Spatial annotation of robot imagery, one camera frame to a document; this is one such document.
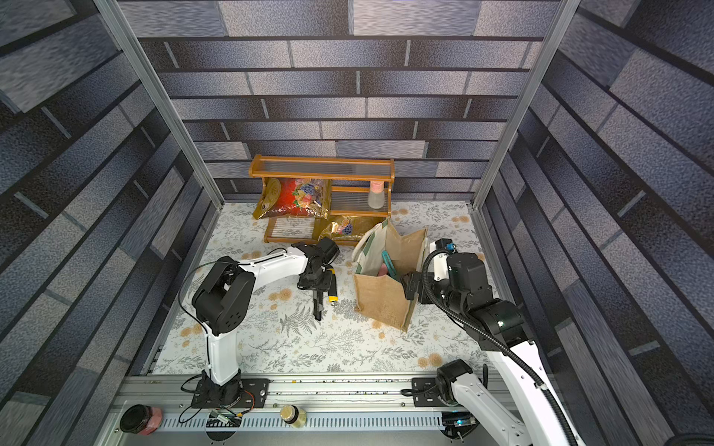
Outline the black yellow box cutter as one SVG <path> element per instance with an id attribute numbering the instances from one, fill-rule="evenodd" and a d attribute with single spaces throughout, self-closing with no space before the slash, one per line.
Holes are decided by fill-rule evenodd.
<path id="1" fill-rule="evenodd" d="M 324 293 L 322 291 L 314 291 L 312 303 L 314 319 L 316 319 L 316 321 L 322 321 L 324 314 Z"/>

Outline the orange handled utility knife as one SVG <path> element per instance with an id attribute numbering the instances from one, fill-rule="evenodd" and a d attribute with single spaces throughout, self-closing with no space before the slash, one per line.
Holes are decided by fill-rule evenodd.
<path id="1" fill-rule="evenodd" d="M 336 306 L 338 303 L 338 280 L 334 269 L 329 270 L 331 274 L 331 281 L 328 286 L 328 300 L 332 306 Z"/>

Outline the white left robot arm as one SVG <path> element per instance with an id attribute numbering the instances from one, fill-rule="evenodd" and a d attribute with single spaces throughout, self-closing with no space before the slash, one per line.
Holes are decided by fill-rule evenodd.
<path id="1" fill-rule="evenodd" d="M 338 301 L 332 263 L 339 254 L 336 243 L 325 238 L 314 245 L 293 243 L 253 260 L 238 261 L 223 256 L 209 264 L 210 272 L 192 297 L 195 319 L 206 332 L 208 353 L 208 365 L 193 392 L 193 408 L 230 409 L 241 397 L 250 394 L 241 383 L 234 350 L 237 327 L 247 316 L 253 292 L 296 276 L 297 289 L 313 293 L 313 317 L 321 321 L 324 297 L 331 303 Z"/>

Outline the green jute Christmas bag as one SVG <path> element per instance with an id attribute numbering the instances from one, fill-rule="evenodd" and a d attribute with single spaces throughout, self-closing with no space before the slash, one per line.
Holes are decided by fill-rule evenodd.
<path id="1" fill-rule="evenodd" d="M 428 244 L 426 228 L 402 235 L 390 219 L 373 227 L 355 246 L 353 262 L 357 311 L 375 321 L 403 332 L 408 331 L 416 302 L 405 299 L 400 279 L 412 271 L 421 271 Z M 399 278 L 377 276 L 386 250 Z"/>

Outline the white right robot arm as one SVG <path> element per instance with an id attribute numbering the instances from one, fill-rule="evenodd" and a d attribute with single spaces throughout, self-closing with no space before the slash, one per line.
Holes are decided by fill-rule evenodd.
<path id="1" fill-rule="evenodd" d="M 461 439 L 482 427 L 499 445 L 582 445 L 584 440 L 550 384 L 520 310 L 493 296 L 476 254 L 437 248 L 422 267 L 420 295 L 474 339 L 504 381 L 516 408 L 488 388 L 487 372 L 463 360 L 437 369 L 401 394 L 414 405 L 442 403 L 444 436 Z"/>

